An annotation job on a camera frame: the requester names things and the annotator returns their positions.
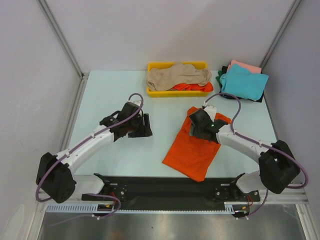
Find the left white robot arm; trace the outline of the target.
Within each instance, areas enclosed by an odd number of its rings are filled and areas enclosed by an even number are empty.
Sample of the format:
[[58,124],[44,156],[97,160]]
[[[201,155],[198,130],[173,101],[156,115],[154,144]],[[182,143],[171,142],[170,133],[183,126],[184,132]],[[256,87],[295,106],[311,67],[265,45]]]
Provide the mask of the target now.
[[94,154],[122,137],[152,136],[149,115],[142,111],[142,107],[140,100],[127,101],[122,110],[101,120],[96,129],[75,146],[56,154],[45,153],[36,176],[37,190],[43,190],[58,204],[77,194],[94,194],[100,200],[107,199],[111,188],[101,175],[74,178],[74,173]]

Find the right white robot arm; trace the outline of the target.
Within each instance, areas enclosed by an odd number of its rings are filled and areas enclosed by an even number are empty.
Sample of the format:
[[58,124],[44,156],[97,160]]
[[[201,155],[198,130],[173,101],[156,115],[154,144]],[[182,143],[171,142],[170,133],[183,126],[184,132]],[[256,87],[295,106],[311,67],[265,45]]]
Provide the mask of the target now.
[[191,121],[191,136],[230,147],[258,164],[259,170],[243,173],[233,180],[230,194],[237,201],[242,201],[255,190],[269,190],[280,194],[301,172],[284,141],[272,143],[241,135],[226,121],[212,120],[202,108],[188,118]]

